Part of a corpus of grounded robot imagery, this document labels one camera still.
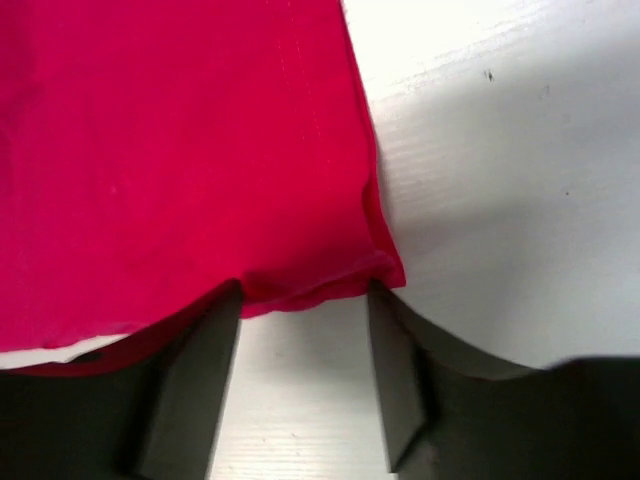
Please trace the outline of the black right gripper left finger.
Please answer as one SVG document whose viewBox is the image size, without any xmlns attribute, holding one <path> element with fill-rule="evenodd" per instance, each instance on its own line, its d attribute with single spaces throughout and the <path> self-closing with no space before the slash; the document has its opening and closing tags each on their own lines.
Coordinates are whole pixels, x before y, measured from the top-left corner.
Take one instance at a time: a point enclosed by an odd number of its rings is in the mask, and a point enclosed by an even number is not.
<svg viewBox="0 0 640 480">
<path fill-rule="evenodd" d="M 1 375 L 5 479 L 203 479 L 235 355 L 241 285 L 67 363 Z"/>
</svg>

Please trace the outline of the red t shirt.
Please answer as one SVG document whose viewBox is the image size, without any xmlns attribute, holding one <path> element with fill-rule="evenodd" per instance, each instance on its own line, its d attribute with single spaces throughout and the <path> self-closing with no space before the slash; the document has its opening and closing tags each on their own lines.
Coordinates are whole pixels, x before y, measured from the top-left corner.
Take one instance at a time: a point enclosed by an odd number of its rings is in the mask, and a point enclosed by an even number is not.
<svg viewBox="0 0 640 480">
<path fill-rule="evenodd" d="M 1 366 L 406 277 L 338 1 L 1 5 Z"/>
</svg>

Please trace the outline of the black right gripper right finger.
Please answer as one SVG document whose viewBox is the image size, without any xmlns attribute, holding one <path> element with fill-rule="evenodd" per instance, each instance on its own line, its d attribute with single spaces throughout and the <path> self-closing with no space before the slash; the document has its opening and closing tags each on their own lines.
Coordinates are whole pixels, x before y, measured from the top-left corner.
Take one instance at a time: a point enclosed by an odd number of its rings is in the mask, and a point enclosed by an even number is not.
<svg viewBox="0 0 640 480">
<path fill-rule="evenodd" d="M 639 361 L 531 369 L 483 352 L 379 281 L 369 338 L 390 471 L 400 479 L 635 479 Z"/>
</svg>

